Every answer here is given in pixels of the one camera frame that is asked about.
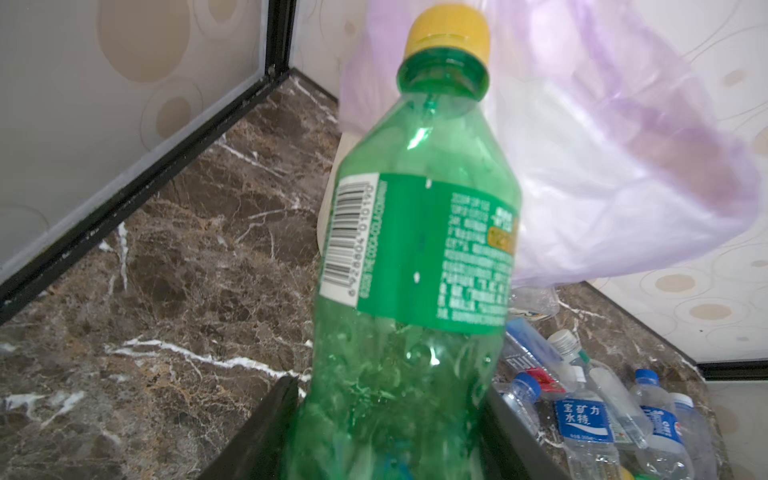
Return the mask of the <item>soda water bottle blue cap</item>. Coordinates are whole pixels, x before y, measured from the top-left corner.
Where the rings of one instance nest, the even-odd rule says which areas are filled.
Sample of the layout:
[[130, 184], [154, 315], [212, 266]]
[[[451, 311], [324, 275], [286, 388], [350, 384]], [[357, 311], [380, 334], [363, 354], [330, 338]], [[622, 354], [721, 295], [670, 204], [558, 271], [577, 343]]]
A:
[[532, 375], [521, 372], [509, 384], [502, 385], [499, 393], [518, 420], [537, 439], [541, 428], [535, 406], [541, 396], [538, 381]]

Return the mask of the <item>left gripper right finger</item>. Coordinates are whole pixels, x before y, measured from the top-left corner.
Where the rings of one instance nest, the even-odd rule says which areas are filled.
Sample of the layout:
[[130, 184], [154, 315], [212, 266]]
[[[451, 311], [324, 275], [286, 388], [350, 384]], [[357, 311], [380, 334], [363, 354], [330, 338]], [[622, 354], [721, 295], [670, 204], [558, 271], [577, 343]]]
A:
[[480, 433], [485, 479], [569, 479], [494, 389], [484, 400]]

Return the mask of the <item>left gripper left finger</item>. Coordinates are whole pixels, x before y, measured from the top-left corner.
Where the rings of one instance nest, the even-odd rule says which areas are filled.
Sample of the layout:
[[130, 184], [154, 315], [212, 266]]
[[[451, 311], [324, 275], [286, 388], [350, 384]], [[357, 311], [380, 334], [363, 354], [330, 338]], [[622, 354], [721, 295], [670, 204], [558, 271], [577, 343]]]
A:
[[280, 378], [198, 479], [278, 479], [283, 446], [298, 404], [298, 379]]

